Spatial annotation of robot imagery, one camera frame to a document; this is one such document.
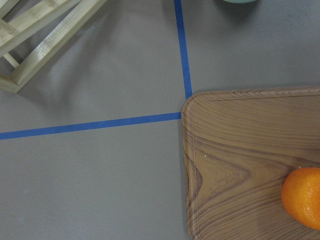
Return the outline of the orange fruit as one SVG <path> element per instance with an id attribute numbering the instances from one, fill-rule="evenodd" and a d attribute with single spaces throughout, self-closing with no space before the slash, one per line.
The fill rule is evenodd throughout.
<path id="1" fill-rule="evenodd" d="M 302 225 L 320 229 L 320 169 L 299 168 L 285 179 L 281 201 L 287 213 Z"/>

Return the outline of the wooden brown tray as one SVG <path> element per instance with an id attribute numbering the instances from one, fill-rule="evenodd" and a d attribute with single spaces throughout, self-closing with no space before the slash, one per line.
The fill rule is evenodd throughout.
<path id="1" fill-rule="evenodd" d="M 320 165 L 320 89 L 201 92 L 182 110 L 193 240 L 317 240 L 284 210 L 294 170 Z"/>

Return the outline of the green ceramic bowl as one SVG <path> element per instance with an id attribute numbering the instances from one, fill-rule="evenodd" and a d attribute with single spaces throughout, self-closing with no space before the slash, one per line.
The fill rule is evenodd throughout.
<path id="1" fill-rule="evenodd" d="M 227 3 L 232 3 L 232 4 L 248 4 L 255 2 L 256 0 L 223 0 L 224 2 Z"/>

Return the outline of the light wooden rack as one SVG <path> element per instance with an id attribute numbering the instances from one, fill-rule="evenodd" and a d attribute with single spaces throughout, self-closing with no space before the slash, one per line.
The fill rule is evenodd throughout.
<path id="1" fill-rule="evenodd" d="M 106 3 L 104 0 L 0 2 L 0 88 L 17 94 Z"/>

